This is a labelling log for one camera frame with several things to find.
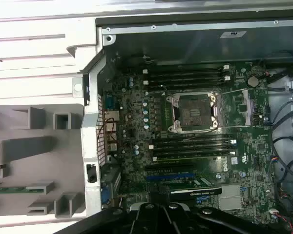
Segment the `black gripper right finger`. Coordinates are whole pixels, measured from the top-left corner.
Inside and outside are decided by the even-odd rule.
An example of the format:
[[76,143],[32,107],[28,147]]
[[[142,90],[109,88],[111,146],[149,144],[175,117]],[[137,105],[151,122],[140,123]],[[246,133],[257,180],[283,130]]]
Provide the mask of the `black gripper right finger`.
[[255,224],[214,207],[184,209],[179,203],[162,207],[174,234],[291,234],[281,224]]

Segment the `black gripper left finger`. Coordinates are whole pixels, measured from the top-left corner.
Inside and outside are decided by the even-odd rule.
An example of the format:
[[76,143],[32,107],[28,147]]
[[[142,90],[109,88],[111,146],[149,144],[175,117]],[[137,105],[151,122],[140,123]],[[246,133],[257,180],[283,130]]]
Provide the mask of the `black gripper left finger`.
[[156,234],[160,206],[139,203],[127,212],[112,207],[57,231],[58,234]]

